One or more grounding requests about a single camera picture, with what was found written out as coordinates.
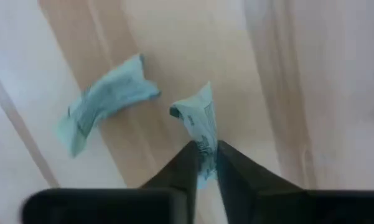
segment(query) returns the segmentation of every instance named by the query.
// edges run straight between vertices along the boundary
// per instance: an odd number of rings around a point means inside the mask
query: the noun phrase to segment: light wood grain
[[[219,138],[280,173],[241,1],[122,1],[119,7],[117,1],[41,0],[40,5],[81,88],[137,51],[146,57],[146,78],[158,83],[161,97],[101,127],[129,187],[148,180],[190,139],[168,109],[207,81]],[[197,222],[225,223],[217,186],[209,186],[198,194]]]
[[[374,189],[374,1],[291,2],[318,186]]]
[[[283,175],[316,188],[290,1],[246,0],[245,13]]]
[[[78,95],[38,2],[0,1],[0,223],[19,223],[24,200],[48,187],[125,187],[98,131],[77,160],[56,137]]]

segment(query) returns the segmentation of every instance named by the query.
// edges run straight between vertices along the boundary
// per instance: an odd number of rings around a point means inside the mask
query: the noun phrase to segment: folded paper money
[[[155,83],[144,78],[143,56],[137,54],[85,90],[68,107],[57,135],[72,157],[85,147],[93,127],[118,110],[160,94]]]
[[[170,115],[179,118],[199,149],[198,188],[217,178],[217,128],[212,89],[208,82],[196,95],[173,103]]]

